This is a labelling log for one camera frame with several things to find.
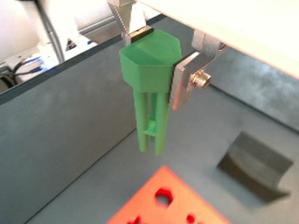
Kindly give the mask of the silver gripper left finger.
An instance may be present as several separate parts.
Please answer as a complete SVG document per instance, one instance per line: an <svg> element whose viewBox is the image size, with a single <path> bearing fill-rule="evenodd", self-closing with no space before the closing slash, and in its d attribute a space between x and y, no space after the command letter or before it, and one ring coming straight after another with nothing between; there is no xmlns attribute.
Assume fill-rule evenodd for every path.
<svg viewBox="0 0 299 224"><path fill-rule="evenodd" d="M143 6L137 0L107 0L107 4L127 46L155 31L155 28L146 23Z"/></svg>

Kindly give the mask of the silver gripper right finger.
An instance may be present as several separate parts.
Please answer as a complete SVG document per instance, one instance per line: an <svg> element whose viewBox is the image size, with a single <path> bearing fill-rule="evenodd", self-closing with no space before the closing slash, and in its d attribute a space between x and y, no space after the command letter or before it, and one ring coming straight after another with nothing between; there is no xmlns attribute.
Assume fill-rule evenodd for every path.
<svg viewBox="0 0 299 224"><path fill-rule="evenodd" d="M191 46L195 51L174 66L170 96L173 110L178 110L189 101L195 88L205 89L211 84L207 67L229 48L225 43L199 30L194 31Z"/></svg>

